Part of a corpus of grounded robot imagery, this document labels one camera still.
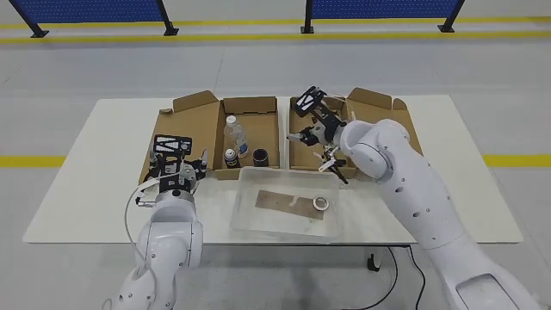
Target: black cup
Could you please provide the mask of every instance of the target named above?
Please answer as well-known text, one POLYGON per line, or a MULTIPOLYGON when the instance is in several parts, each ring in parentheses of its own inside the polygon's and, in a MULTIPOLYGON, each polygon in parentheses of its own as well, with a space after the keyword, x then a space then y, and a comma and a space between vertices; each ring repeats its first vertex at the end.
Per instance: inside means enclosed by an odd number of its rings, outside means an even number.
POLYGON ((252 153, 252 163, 255 166, 269 166, 268 152, 264 149, 256 149, 252 153))

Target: open cardboard box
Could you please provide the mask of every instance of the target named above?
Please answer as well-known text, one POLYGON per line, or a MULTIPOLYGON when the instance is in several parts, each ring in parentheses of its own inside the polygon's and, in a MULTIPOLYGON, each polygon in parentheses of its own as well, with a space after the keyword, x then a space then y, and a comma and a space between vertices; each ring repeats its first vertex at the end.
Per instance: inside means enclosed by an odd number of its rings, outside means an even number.
MULTIPOLYGON (((413 149, 421 154, 421 145, 415 133, 412 118, 404 101, 399 98, 383 95, 361 88, 355 88, 350 92, 346 99, 339 101, 332 97, 326 97, 327 108, 336 110, 342 120, 350 120, 352 112, 357 120, 376 123, 383 119, 392 119, 404 126, 410 134, 410 144, 413 149)), ((289 109, 289 132, 298 133, 305 127, 312 126, 312 116, 299 117, 294 111, 296 97, 292 97, 289 109)), ((321 165, 319 158, 314 156, 314 152, 322 153, 322 147, 306 146, 301 142, 289 142, 289 167, 293 170, 315 171, 321 165)), ((356 173, 356 166, 349 158, 346 158, 341 152, 337 158, 346 159, 346 166, 339 168, 344 177, 352 178, 356 173)))
MULTIPOLYGON (((192 151, 187 160, 198 159, 207 149, 207 168, 214 170, 219 180, 237 180, 241 169, 227 169, 224 162, 224 151, 228 147, 224 127, 228 115, 238 118, 249 144, 249 152, 239 160, 241 166, 253 166, 252 152, 263 148, 268 152, 269 166, 279 168, 279 127, 277 99, 274 96, 219 101, 212 92, 203 91, 177 98, 172 108, 159 110, 152 139, 156 134, 190 137, 193 140, 192 151)), ((140 183, 148 169, 149 150, 145 154, 140 183)))

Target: plastic bottle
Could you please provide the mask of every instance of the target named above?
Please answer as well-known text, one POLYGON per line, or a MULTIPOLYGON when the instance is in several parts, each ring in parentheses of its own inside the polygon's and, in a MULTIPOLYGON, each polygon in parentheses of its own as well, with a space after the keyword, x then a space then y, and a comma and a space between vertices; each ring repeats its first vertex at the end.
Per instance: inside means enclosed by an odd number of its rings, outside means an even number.
POLYGON ((224 128, 224 135, 227 138, 229 148, 238 153, 239 158, 243 158, 249 151, 247 145, 247 138, 245 137, 245 131, 243 126, 238 123, 238 119, 230 115, 226 117, 226 128, 224 128))
POLYGON ((241 167, 238 154, 232 149, 226 150, 226 153, 224 153, 224 161, 226 162, 228 169, 235 169, 235 168, 241 167))

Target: black cable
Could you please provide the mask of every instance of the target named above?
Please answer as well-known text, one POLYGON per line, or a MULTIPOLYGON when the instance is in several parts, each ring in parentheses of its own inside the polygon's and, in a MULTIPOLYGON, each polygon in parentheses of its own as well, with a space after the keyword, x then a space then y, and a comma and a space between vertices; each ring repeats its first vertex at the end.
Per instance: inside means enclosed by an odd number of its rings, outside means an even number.
POLYGON ((410 256, 412 257, 413 265, 417 268, 417 270, 419 271, 419 273, 421 273, 421 276, 423 277, 423 287, 421 287, 421 291, 419 292, 419 296, 417 297, 417 302, 415 303, 415 309, 418 310, 419 302, 421 301, 421 297, 423 296, 424 285, 427 283, 427 281, 424 278, 423 271, 419 268, 419 266, 417 266, 417 262, 415 262, 415 257, 413 257, 412 246, 410 245, 410 246, 408 246, 408 248, 410 250, 410 256))
POLYGON ((390 249, 390 246, 387 247, 388 248, 388 251, 390 251, 390 255, 392 255, 393 257, 393 261, 394 261, 394 268, 396 269, 396 276, 394 277, 394 283, 393 283, 393 286, 388 290, 387 294, 385 294, 384 297, 382 297, 379 301, 377 301, 375 304, 373 305, 370 305, 369 307, 361 307, 359 309, 343 309, 343 310, 368 310, 370 308, 373 308, 373 307, 376 307, 378 306, 379 304, 381 304, 383 301, 385 301, 385 299, 393 292, 394 290, 394 286, 396 286, 396 282, 398 281, 398 263, 396 262, 396 257, 394 257, 394 253, 393 253, 393 250, 390 249))

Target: black metal post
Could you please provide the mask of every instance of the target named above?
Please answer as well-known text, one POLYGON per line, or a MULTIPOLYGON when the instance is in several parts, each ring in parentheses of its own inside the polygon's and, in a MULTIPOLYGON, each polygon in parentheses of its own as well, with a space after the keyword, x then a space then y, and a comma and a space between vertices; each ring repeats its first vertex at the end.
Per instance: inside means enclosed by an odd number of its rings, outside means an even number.
POLYGON ((19 4, 17 3, 16 0, 8 0, 11 5, 14 7, 15 11, 17 11, 17 13, 19 14, 19 16, 21 16, 21 18, 23 19, 23 21, 25 21, 28 25, 29 28, 31 28, 31 30, 33 30, 33 38, 41 38, 41 37, 44 37, 46 36, 46 34, 49 33, 48 30, 42 30, 38 24, 36 23, 33 23, 31 22, 31 19, 28 17, 28 15, 25 13, 25 11, 23 11, 23 9, 19 6, 19 4))
POLYGON ((300 32, 303 34, 313 34, 312 6, 313 6, 313 0, 306 0, 306 14, 304 18, 304 27, 300 27, 300 32))
POLYGON ((176 36, 178 35, 179 28, 174 28, 172 26, 172 22, 169 20, 169 15, 166 13, 166 9, 164 8, 163 0, 156 0, 158 9, 161 11, 161 16, 163 17, 164 26, 166 27, 166 31, 164 32, 164 36, 176 36))
POLYGON ((454 29, 452 29, 452 25, 454 25, 455 18, 457 18, 457 15, 459 14, 459 11, 461 10, 461 7, 465 3, 465 0, 458 0, 457 4, 454 7, 454 10, 451 12, 451 16, 446 18, 446 22, 444 22, 443 25, 438 25, 438 28, 443 33, 454 33, 454 29))

